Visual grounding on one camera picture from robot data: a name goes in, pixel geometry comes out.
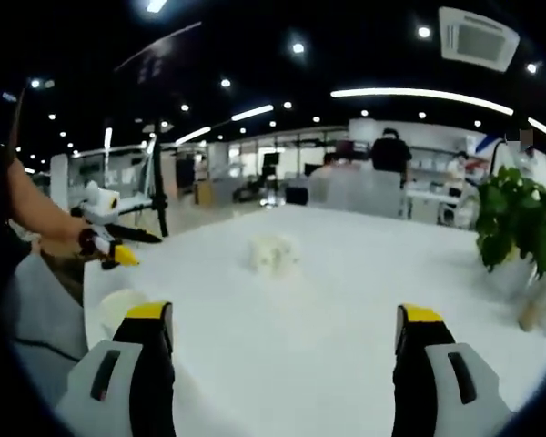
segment cable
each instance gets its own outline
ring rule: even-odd
[[[52,346],[48,343],[45,343],[43,341],[38,341],[38,340],[27,340],[27,339],[20,339],[18,337],[15,337],[15,342],[16,343],[20,343],[22,345],[25,345],[25,346],[30,346],[30,347],[33,347],[33,348],[42,348],[42,349],[49,349],[51,352],[54,352],[55,354],[63,357],[63,358],[66,358],[67,360],[71,360],[71,361],[74,361],[74,362],[80,362],[81,360],[76,358],[76,357],[73,357],[71,355],[69,355],[68,353],[66,352],[63,352],[59,349],[57,349],[55,346]]]

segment potted plant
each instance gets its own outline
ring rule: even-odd
[[[502,167],[478,188],[475,223],[483,266],[507,298],[546,274],[546,187]]]

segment ceiling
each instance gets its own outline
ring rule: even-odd
[[[41,80],[27,89],[23,107],[19,156],[27,165],[40,168],[41,159],[72,150],[69,142],[79,151],[101,148],[105,127],[114,129],[112,146],[137,144],[147,139],[142,128],[155,120],[173,126],[163,141],[201,127],[212,127],[202,139],[233,141],[311,127],[313,117],[321,125],[346,125],[362,110],[378,119],[472,129],[479,120],[480,130],[493,135],[513,122],[486,108],[433,98],[330,96],[345,88],[460,93],[546,125],[546,0],[528,6],[452,2],[518,32],[521,41],[505,73],[441,58],[438,11],[449,4],[435,0],[394,0],[379,8],[353,0],[167,0],[155,15],[147,13],[148,1],[0,2],[0,96]],[[422,25],[432,37],[418,38]],[[303,53],[293,53],[296,43]],[[539,66],[535,75],[526,70],[529,63]],[[223,79],[231,86],[222,87]],[[44,87],[47,80],[55,85]],[[283,107],[286,101],[291,109]],[[268,104],[271,113],[230,121]],[[0,102],[3,131],[13,106]],[[427,114],[422,120],[421,111]],[[535,142],[546,149],[542,133]]]

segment green leaves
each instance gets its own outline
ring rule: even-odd
[[[546,187],[523,178],[517,168],[500,168],[478,188],[480,214],[475,224],[481,260],[490,271],[506,261],[513,246],[531,255],[538,275],[546,273]]]

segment air conditioner vent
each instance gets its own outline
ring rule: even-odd
[[[520,37],[505,25],[471,12],[439,10],[441,55],[504,72],[518,48]]]

